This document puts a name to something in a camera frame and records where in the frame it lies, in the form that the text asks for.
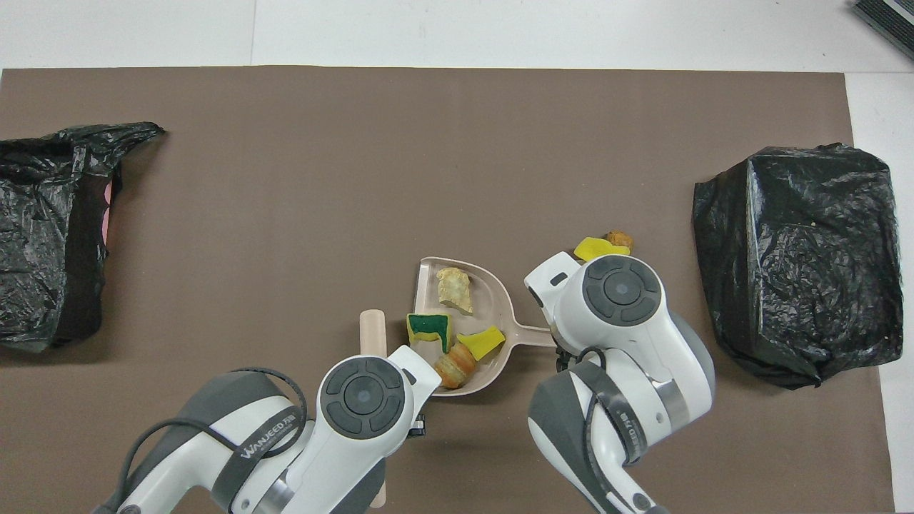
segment dustpan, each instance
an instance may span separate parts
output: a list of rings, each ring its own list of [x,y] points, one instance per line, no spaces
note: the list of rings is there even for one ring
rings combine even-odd
[[[438,302],[438,271],[444,268],[458,268],[470,276],[470,291],[473,300],[473,316],[465,316],[454,308]],[[416,301],[412,312],[417,314],[450,314],[452,337],[457,333],[473,334],[495,325],[505,334],[505,342],[483,357],[476,366],[476,372],[460,388],[449,390],[438,388],[432,396],[463,396],[479,391],[491,384],[505,368],[511,351],[518,345],[555,348],[548,328],[529,327],[517,323],[514,305],[505,285],[498,277],[484,268],[468,262],[426,257],[419,262],[419,277],[416,281]],[[441,342],[416,341],[410,346],[429,364],[441,357]]]

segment white tile floor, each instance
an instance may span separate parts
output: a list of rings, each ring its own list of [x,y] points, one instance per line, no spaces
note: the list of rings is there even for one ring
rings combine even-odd
[[[249,64],[850,73],[856,145],[893,170],[914,298],[914,61],[845,0],[0,0],[0,75]],[[910,351],[881,376],[896,510],[914,511]]]

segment brown tablecloth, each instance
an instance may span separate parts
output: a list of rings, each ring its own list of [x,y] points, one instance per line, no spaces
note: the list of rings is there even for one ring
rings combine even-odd
[[[710,414],[632,474],[674,513],[890,511],[877,371],[782,391],[714,343],[692,184],[766,145],[851,143],[840,75],[320,68],[5,70],[0,138],[154,121],[112,213],[105,319],[90,340],[0,351],[3,512],[84,512],[123,456],[204,382],[244,365],[299,381],[357,353],[360,311],[391,346],[426,255],[492,271],[542,325],[525,274],[586,235],[630,233],[708,343]],[[434,400],[388,461],[383,512],[582,512],[526,428],[545,348]],[[203,492],[180,512],[217,512]]]

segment black plastic bag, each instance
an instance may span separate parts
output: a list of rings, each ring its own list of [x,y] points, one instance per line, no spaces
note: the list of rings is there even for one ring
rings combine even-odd
[[[125,123],[0,141],[0,344],[39,352],[99,329],[121,159],[164,132]]]
[[[888,166],[846,145],[765,148],[695,185],[698,264],[717,342],[787,389],[901,356]]]

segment yellow sponge piece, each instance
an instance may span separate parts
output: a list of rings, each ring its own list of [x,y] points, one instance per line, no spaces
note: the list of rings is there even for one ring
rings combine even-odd
[[[457,334],[457,340],[470,349],[470,353],[476,360],[486,356],[495,347],[505,342],[505,334],[495,325],[488,327],[482,332],[476,334]]]
[[[585,262],[589,262],[596,259],[597,257],[610,255],[612,253],[631,255],[632,250],[626,246],[616,246],[609,241],[597,238],[584,238],[584,241],[580,242],[578,248],[574,249],[574,254]]]
[[[441,340],[441,353],[451,349],[450,314],[407,314],[406,331],[409,342]]]

